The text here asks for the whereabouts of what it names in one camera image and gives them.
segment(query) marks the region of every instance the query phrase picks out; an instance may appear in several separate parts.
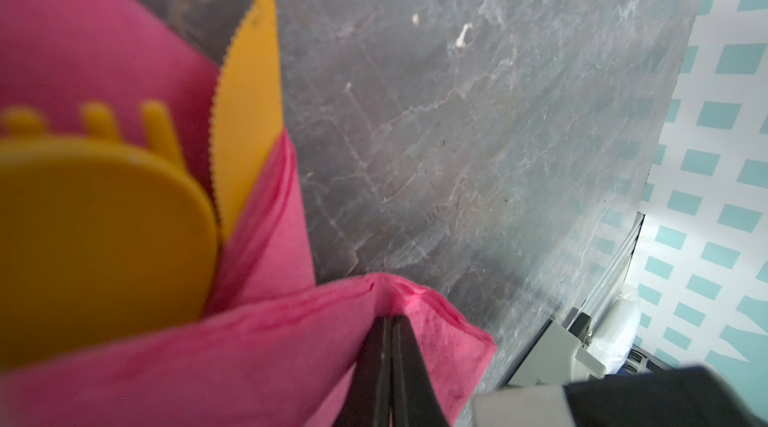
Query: serrated edge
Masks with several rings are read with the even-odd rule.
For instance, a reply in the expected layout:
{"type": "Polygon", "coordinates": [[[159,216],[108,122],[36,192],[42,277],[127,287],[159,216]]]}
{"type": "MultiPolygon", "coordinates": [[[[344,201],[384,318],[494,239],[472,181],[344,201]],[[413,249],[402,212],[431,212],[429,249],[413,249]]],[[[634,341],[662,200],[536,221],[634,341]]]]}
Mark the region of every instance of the serrated edge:
{"type": "Polygon", "coordinates": [[[229,70],[229,57],[230,57],[230,51],[232,50],[232,46],[234,44],[235,39],[238,35],[244,30],[246,22],[249,21],[256,12],[256,0],[252,0],[250,3],[250,7],[248,8],[248,11],[245,12],[243,15],[243,18],[240,20],[240,23],[237,25],[237,28],[235,29],[235,32],[232,33],[232,36],[230,37],[230,42],[226,46],[226,52],[224,53],[224,61],[221,63],[221,68],[219,69],[219,76],[216,78],[216,88],[214,89],[214,97],[213,101],[211,102],[211,108],[210,108],[210,117],[208,121],[208,163],[210,164],[210,185],[211,189],[214,194],[214,205],[216,206],[216,219],[219,223],[219,237],[223,237],[223,230],[222,230],[222,220],[221,220],[221,202],[219,200],[219,185],[216,181],[216,166],[214,165],[214,153],[216,152],[216,147],[214,146],[214,128],[216,127],[216,104],[219,98],[219,90],[221,89],[221,79],[227,74],[227,71],[229,70]]]}

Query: white crumb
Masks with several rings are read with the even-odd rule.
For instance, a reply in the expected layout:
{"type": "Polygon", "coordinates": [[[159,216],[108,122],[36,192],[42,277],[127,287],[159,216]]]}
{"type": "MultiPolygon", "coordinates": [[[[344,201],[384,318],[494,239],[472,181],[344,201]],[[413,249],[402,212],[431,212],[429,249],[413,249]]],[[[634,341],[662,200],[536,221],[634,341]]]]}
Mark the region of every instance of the white crumb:
{"type": "Polygon", "coordinates": [[[467,34],[467,30],[472,28],[472,24],[464,24],[464,28],[462,29],[462,32],[458,35],[458,38],[456,39],[456,48],[464,48],[466,47],[466,44],[464,43],[464,37],[467,34]]]}

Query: gray marble countertop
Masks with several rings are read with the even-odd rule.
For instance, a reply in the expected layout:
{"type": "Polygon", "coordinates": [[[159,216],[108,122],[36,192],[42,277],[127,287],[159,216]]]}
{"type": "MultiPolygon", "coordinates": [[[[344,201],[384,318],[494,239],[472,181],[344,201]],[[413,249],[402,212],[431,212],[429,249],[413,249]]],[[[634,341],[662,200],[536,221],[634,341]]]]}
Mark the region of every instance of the gray marble countertop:
{"type": "MultiPolygon", "coordinates": [[[[215,60],[250,4],[141,1],[215,60]]],[[[277,0],[318,280],[437,289],[495,388],[627,235],[699,1],[277,0]]]]}

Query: pink napkin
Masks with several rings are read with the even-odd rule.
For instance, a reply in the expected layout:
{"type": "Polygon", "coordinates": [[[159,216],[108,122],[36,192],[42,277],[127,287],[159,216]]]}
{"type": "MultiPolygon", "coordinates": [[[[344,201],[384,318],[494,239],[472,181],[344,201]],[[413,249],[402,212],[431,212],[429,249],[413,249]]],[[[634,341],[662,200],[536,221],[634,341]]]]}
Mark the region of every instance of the pink napkin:
{"type": "Polygon", "coordinates": [[[0,108],[34,106],[61,133],[107,102],[126,141],[144,144],[139,103],[164,101],[187,168],[210,193],[208,117],[219,70],[136,0],[0,0],[0,108]]]}
{"type": "MultiPolygon", "coordinates": [[[[164,99],[190,169],[206,175],[215,71],[134,0],[0,0],[0,15],[0,57],[21,62],[3,63],[0,106],[33,103],[55,129],[80,131],[77,104],[107,100],[127,122],[125,135],[141,142],[136,104],[164,99]],[[91,12],[93,1],[107,11],[91,12]]],[[[493,339],[434,290],[396,276],[315,287],[296,154],[283,132],[223,249],[206,317],[8,373],[0,379],[0,418],[8,419],[0,420],[329,427],[373,319],[398,314],[411,319],[453,423],[493,356],[493,339]]]]}

